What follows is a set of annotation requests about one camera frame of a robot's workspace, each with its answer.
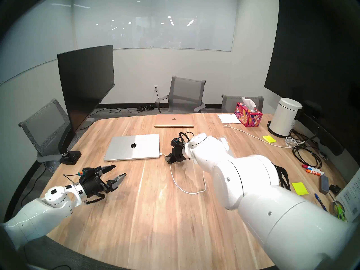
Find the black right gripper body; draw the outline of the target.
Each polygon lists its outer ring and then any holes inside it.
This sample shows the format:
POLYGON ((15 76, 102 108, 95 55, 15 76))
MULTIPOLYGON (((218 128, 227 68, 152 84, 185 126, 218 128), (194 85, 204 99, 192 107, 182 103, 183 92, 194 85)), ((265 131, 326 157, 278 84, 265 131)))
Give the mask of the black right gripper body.
POLYGON ((175 162, 182 162, 188 159, 186 154, 183 153, 183 149, 184 148, 180 145, 173 147, 172 152, 173 152, 173 156, 175 156, 175 162))

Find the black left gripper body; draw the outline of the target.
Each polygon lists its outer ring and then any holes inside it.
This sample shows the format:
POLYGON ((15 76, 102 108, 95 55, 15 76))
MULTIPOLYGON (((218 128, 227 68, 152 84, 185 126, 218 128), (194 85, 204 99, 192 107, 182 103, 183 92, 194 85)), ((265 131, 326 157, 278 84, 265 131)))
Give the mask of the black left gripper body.
POLYGON ((98 175, 92 175, 90 177, 82 175, 79 179, 79 184, 81 185, 87 199, 90 199, 93 196, 97 196, 98 199, 104 199, 105 194, 101 192, 108 194, 113 191, 111 184, 107 184, 102 181, 98 175))

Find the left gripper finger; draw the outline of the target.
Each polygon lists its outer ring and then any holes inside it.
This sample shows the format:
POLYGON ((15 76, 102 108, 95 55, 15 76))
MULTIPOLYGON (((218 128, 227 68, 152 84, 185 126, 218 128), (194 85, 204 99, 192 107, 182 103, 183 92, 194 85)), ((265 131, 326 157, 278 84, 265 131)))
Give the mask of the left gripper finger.
POLYGON ((116 167, 115 165, 98 166, 96 168, 96 175, 97 176, 102 176, 103 174, 106 174, 109 171, 111 171, 112 169, 114 169, 115 167, 116 167))
POLYGON ((121 175, 118 175, 114 179, 108 180, 106 182, 106 184, 109 187, 109 191, 113 192, 114 190, 116 190, 119 187, 119 185, 122 183, 122 181, 124 180, 125 177, 126 177, 126 173, 123 173, 121 175))

